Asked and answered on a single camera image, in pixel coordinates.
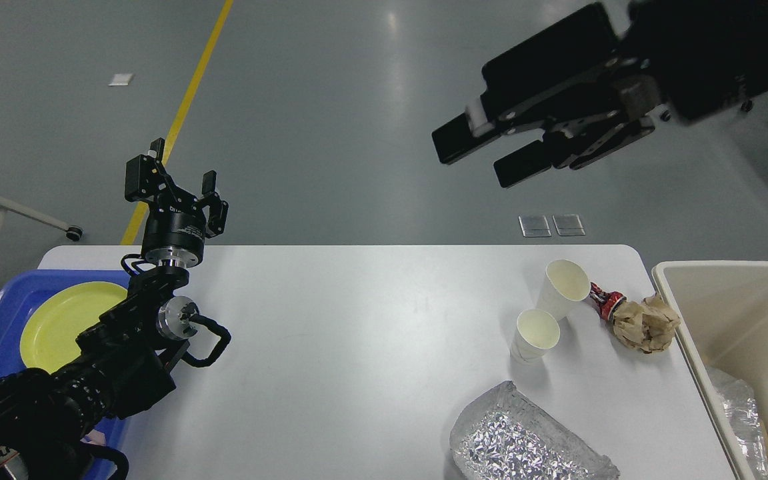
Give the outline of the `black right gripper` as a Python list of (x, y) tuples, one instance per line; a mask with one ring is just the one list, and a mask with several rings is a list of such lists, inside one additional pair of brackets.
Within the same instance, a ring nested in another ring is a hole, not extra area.
[(433, 131), (439, 161), (542, 130), (494, 161), (510, 188), (551, 168), (582, 169), (652, 134), (657, 84), (687, 124), (768, 92), (768, 1), (632, 1), (628, 16), (621, 40), (603, 4), (589, 3), (484, 64), (484, 92)]

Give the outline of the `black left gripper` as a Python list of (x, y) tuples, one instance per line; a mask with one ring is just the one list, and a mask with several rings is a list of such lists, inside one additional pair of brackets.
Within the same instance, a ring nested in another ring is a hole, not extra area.
[(202, 177), (201, 209), (196, 209), (196, 196), (176, 185), (165, 170), (164, 148), (164, 139), (153, 140), (146, 154), (126, 162), (124, 198), (146, 203), (149, 210), (141, 258), (154, 265), (195, 267), (203, 261), (205, 237), (225, 231), (229, 204), (217, 192), (217, 172), (211, 170)]

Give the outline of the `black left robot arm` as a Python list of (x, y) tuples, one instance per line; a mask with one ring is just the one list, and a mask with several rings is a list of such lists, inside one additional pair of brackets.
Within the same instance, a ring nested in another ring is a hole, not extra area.
[(0, 378), (0, 479), (81, 479), (98, 461), (113, 479), (130, 462), (120, 450), (88, 443), (106, 419), (125, 419), (175, 389), (177, 363), (210, 367), (231, 332), (176, 290), (203, 261), (205, 240), (225, 230), (228, 203), (206, 172), (200, 195), (174, 183), (163, 165), (165, 140), (126, 163), (124, 196), (149, 210), (141, 250), (124, 255), (124, 300), (76, 337), (79, 355), (54, 373), (30, 367)]

